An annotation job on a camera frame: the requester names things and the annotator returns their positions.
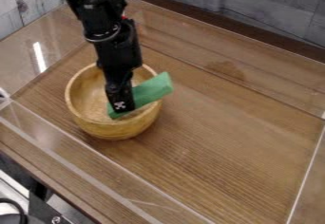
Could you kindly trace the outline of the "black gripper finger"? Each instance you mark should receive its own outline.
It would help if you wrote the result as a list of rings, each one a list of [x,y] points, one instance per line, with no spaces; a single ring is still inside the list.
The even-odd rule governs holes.
[[[106,94],[115,113],[130,112],[137,108],[130,81],[125,84],[107,84]]]

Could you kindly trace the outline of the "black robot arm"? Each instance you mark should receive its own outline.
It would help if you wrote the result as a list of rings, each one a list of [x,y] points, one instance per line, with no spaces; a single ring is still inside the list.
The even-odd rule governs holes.
[[[106,95],[117,113],[137,109],[134,70],[142,66],[135,21],[123,15],[126,0],[65,0],[94,45],[97,66],[106,78]]]

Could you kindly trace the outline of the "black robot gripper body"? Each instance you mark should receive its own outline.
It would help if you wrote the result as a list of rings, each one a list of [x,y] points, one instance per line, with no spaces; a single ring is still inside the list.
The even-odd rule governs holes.
[[[121,31],[111,38],[95,43],[98,63],[103,69],[109,90],[119,90],[131,80],[134,70],[142,66],[135,21],[123,19]]]

